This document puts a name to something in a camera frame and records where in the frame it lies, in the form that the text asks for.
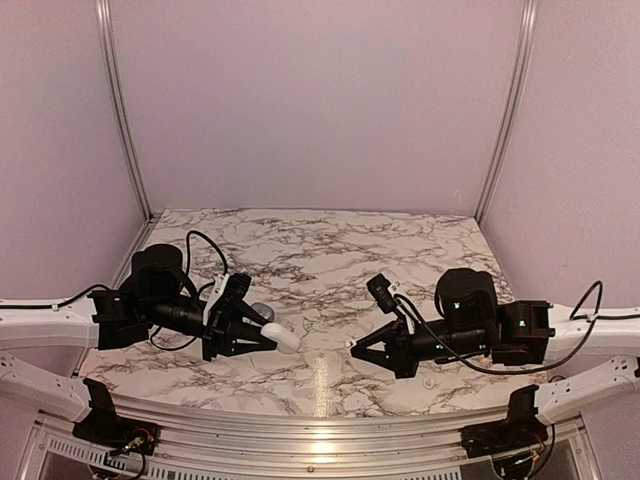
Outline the purple earbud charging case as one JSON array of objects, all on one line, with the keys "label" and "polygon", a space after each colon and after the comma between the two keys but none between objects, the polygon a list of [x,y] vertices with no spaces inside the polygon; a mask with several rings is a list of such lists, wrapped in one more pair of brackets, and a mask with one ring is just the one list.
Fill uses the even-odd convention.
[{"label": "purple earbud charging case", "polygon": [[256,302],[251,305],[252,309],[257,312],[267,322],[273,322],[275,319],[275,311],[264,303]]}]

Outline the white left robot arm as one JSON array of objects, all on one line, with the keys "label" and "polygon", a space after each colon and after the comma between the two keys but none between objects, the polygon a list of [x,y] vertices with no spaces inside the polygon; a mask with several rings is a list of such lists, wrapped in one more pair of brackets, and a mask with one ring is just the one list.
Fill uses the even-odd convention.
[{"label": "white left robot arm", "polygon": [[31,350],[111,351],[150,340],[159,327],[200,342],[210,361],[260,351],[295,352],[291,331],[245,301],[251,279],[243,273],[216,279],[206,300],[169,244],[135,253],[129,277],[117,288],[94,286],[72,298],[44,303],[1,303],[1,394],[29,403],[89,431],[106,445],[125,438],[108,388],[88,378],[59,375],[32,363]]}]

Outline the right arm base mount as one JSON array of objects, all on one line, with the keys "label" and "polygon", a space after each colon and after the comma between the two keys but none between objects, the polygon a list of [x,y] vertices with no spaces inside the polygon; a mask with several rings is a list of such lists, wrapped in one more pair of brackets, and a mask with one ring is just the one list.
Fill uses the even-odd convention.
[{"label": "right arm base mount", "polygon": [[461,445],[468,458],[495,455],[542,444],[547,427],[535,417],[508,419],[470,425],[460,430]]}]

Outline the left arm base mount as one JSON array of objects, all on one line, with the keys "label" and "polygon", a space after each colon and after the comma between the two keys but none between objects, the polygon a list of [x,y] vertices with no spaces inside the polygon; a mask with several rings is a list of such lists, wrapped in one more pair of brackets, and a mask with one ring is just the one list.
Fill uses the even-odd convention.
[{"label": "left arm base mount", "polygon": [[160,427],[156,423],[122,417],[114,412],[91,412],[74,424],[74,437],[98,444],[118,454],[137,451],[146,456],[153,454]]}]

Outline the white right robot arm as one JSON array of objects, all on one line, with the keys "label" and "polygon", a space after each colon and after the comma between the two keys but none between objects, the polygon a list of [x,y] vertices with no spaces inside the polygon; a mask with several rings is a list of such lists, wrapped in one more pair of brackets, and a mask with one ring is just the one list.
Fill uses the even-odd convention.
[{"label": "white right robot arm", "polygon": [[423,361],[460,362],[485,375],[533,375],[554,370],[578,355],[605,358],[605,363],[564,381],[531,385],[514,391],[507,415],[495,430],[506,448],[515,448],[535,426],[550,426],[590,403],[639,386],[639,312],[604,311],[604,286],[595,281],[591,309],[547,301],[519,300],[501,304],[492,276],[456,268],[438,280],[434,304],[439,319],[425,320],[417,307],[384,275],[367,283],[379,309],[395,315],[355,341],[351,355],[412,378]]}]

